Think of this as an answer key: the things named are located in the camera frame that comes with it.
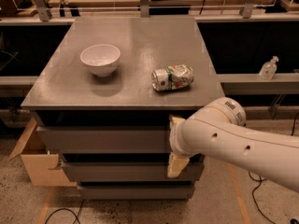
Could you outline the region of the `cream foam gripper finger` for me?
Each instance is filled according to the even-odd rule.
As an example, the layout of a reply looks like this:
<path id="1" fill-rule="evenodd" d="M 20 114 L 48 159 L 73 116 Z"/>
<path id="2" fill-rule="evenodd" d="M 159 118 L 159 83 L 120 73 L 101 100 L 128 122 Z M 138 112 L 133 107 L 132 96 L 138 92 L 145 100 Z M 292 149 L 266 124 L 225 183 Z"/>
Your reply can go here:
<path id="1" fill-rule="evenodd" d="M 167 176 L 169 178 L 177 178 L 183 169 L 188 165 L 190 159 L 180 157 L 179 155 L 171 152 L 168 160 Z"/>
<path id="2" fill-rule="evenodd" d="M 170 115 L 169 116 L 169 126 L 171 129 L 175 129 L 179 124 L 181 124 L 182 122 L 184 122 L 185 119 L 181 116 L 176 116 L 176 115 Z"/>

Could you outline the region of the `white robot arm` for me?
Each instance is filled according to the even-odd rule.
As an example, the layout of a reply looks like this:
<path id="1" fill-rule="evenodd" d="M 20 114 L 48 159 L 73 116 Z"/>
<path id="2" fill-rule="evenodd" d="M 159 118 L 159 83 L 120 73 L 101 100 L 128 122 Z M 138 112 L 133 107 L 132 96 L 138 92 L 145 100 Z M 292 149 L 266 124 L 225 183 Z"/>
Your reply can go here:
<path id="1" fill-rule="evenodd" d="M 245 122 L 242 106 L 226 97 L 187 119 L 172 116 L 167 176 L 178 177 L 192 156 L 203 154 L 298 192 L 299 138 L 251 130 Z"/>

